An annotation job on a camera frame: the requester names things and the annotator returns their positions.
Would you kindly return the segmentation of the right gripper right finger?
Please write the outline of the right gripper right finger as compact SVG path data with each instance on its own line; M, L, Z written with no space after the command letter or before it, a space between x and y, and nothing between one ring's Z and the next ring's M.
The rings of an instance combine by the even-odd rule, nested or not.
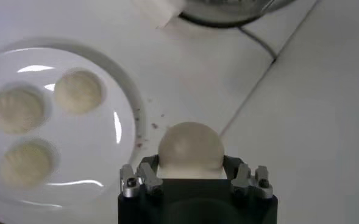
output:
M242 159L225 155L223 168L234 194L260 199L273 197L273 186L269 182L269 172L266 166L258 166L253 175L248 164Z

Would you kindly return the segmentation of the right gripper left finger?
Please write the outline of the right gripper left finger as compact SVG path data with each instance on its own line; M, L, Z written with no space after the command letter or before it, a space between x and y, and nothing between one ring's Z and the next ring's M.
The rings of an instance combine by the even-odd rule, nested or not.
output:
M163 194L163 180L157 176L158 165L158 155L144 157L135 173L130 164L123 165L119 171L120 190L123 197L138 197L142 186L144 186L147 194L161 196Z

